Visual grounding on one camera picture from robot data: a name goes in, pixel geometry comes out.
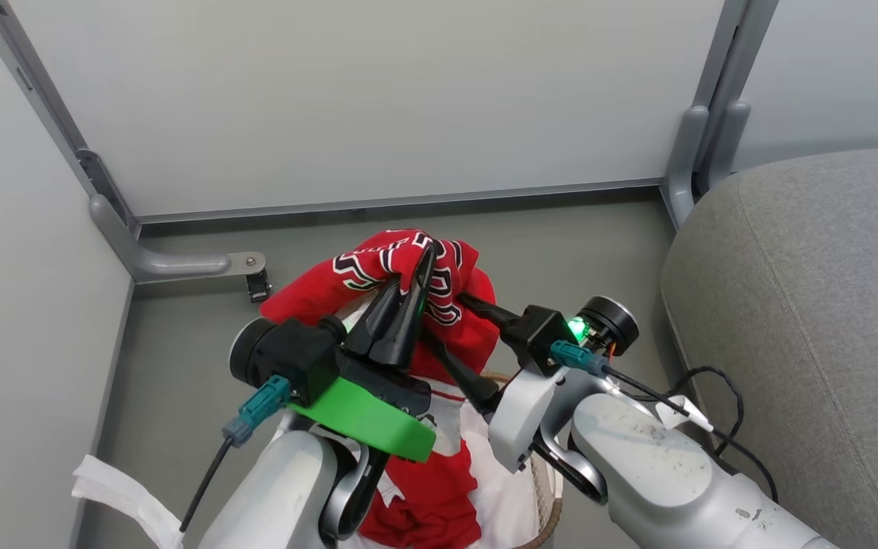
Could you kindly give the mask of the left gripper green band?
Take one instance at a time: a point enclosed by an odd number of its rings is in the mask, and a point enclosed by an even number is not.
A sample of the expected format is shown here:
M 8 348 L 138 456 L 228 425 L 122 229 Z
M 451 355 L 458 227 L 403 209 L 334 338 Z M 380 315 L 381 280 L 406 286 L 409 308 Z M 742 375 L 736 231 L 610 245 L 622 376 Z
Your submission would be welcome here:
M 408 291 L 401 294 L 399 278 L 386 279 L 349 329 L 348 352 L 335 353 L 338 378 L 310 406 L 290 403 L 329 431 L 414 462 L 425 462 L 437 440 L 419 420 L 431 403 L 428 382 L 401 373 L 412 368 L 437 258 L 434 241 L 425 243 Z

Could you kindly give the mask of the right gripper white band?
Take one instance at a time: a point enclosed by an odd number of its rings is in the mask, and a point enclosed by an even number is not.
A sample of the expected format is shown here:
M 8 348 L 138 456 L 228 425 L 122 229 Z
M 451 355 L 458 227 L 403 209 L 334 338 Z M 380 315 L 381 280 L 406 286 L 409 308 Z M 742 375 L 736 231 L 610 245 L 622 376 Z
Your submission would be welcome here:
M 466 292 L 457 295 L 457 301 L 497 330 L 505 329 L 520 317 Z M 424 333 L 424 344 L 474 410 L 483 418 L 492 418 L 488 430 L 492 455 L 507 472 L 518 472 L 533 453 L 561 475 L 575 472 L 557 435 L 574 413 L 578 372 L 561 368 L 551 377 L 543 377 L 532 371 L 520 371 L 501 390 L 494 380 L 471 371 L 434 333 Z

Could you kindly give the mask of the red printed garment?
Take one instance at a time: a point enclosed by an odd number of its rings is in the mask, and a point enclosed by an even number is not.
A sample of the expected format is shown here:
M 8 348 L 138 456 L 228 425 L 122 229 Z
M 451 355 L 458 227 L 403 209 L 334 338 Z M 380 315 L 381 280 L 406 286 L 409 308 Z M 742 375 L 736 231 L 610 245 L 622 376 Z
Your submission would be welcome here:
M 328 315 L 347 316 L 394 275 L 406 292 L 421 255 L 435 246 L 437 258 L 425 305 L 424 327 L 471 371 L 481 373 L 498 331 L 457 302 L 466 293 L 494 301 L 492 282 L 477 268 L 479 254 L 459 240 L 433 239 L 421 230 L 386 230 L 314 265 L 261 306 L 273 321 L 293 317 L 306 324 Z M 482 529 L 474 499 L 473 459 L 460 433 L 466 398 L 439 359 L 423 344 L 411 373 L 431 390 L 430 407 L 418 420 L 435 431 L 428 461 L 391 459 L 377 484 L 370 511 L 357 534 L 339 549 L 479 549 Z

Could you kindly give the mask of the white cloth basket liner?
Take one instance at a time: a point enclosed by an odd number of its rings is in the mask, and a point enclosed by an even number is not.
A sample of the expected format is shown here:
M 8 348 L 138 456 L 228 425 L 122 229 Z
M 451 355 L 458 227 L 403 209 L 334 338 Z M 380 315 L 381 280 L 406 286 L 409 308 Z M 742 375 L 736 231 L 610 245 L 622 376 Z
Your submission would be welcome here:
M 539 534 L 532 474 L 501 466 L 459 389 L 429 387 L 419 421 L 435 431 L 434 451 L 424 463 L 389 460 L 359 532 L 338 549 L 512 549 Z

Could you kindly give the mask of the white laundry basket brown rim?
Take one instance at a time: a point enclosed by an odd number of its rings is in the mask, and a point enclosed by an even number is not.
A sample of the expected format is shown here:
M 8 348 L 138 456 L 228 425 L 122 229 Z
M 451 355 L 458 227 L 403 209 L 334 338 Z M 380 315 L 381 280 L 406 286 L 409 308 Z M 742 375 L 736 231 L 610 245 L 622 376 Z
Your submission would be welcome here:
M 536 452 L 514 473 L 496 459 L 479 483 L 480 549 L 550 549 L 563 511 L 563 480 Z

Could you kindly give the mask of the grey partition foot bar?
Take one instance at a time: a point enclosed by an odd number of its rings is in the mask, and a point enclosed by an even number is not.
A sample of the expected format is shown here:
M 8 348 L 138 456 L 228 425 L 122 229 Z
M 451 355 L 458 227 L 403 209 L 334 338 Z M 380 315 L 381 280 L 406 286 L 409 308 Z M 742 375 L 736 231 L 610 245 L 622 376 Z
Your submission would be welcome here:
M 266 268 L 260 252 L 174 255 L 155 252 L 135 239 L 106 197 L 96 194 L 88 214 L 136 284 L 188 279 L 245 277 Z

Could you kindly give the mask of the white cloth strip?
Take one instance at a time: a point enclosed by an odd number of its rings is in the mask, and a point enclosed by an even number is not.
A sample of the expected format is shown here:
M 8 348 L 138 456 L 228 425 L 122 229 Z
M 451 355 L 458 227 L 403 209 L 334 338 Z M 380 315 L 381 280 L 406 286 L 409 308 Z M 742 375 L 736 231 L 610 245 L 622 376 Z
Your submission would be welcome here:
M 71 496 L 112 508 L 135 521 L 157 549 L 184 549 L 181 521 L 131 476 L 86 455 L 74 470 Z

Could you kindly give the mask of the grey fabric sofa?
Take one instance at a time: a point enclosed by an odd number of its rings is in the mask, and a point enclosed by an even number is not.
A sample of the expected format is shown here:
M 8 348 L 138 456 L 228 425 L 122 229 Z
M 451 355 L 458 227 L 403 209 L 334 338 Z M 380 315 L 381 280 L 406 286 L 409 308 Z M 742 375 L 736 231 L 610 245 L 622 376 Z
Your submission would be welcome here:
M 878 549 L 878 149 L 760 165 L 680 226 L 662 301 L 687 368 L 742 393 L 780 504 Z

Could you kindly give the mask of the grey partition base rail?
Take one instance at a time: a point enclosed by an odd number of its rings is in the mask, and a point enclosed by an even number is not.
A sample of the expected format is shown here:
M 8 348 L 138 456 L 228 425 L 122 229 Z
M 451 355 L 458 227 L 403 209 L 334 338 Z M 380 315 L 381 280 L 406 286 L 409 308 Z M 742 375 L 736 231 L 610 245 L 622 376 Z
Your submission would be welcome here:
M 421 197 L 393 197 L 369 199 L 368 201 L 337 201 L 300 205 L 250 207 L 224 210 L 206 210 L 175 214 L 151 214 L 137 218 L 140 226 L 182 226 L 192 223 L 215 223 L 229 221 L 255 221 L 262 219 L 283 219 L 293 216 L 314 216 L 338 214 L 355 210 L 394 210 L 395 208 L 432 207 L 452 203 L 480 203 L 489 201 L 512 201 L 528 197 L 554 197 L 554 195 L 587 194 L 588 192 L 608 192 L 634 190 L 634 188 L 659 188 L 663 177 L 627 178 L 626 180 L 600 181 L 573 185 L 541 185 L 540 187 L 517 188 L 517 190 L 452 192 L 452 194 L 430 194 Z

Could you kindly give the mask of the grey partition foot bracket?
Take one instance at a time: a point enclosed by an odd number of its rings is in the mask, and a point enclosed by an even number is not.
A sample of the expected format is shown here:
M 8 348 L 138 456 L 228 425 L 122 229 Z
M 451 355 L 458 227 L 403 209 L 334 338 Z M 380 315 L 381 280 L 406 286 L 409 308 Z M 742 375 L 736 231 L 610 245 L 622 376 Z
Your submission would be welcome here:
M 700 171 L 704 191 L 711 190 L 734 172 L 736 152 L 750 114 L 751 104 L 747 101 L 734 101 L 724 109 Z
M 698 150 L 710 120 L 710 109 L 694 105 L 686 109 L 668 159 L 661 195 L 675 229 L 679 229 L 696 204 L 693 192 Z

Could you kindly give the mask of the grey plain partition post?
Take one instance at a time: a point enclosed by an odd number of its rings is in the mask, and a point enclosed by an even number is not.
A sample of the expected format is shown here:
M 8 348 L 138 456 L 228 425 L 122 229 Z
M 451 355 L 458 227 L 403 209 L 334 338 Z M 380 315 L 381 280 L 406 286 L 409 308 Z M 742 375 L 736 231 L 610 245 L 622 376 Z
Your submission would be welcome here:
M 724 0 L 693 106 L 721 109 L 741 97 L 780 0 Z

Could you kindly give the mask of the grey slotted partition post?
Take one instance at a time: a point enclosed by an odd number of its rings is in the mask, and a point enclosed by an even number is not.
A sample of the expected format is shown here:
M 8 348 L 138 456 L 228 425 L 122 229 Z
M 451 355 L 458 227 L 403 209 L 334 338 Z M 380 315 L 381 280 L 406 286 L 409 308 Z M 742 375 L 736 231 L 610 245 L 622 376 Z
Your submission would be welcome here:
M 117 218 L 133 239 L 137 239 L 142 229 L 139 221 L 124 194 L 118 190 L 100 153 L 88 146 L 9 0 L 0 0 L 0 57 L 51 132 L 56 145 L 62 152 L 71 153 L 76 160 L 87 194 L 107 198 Z

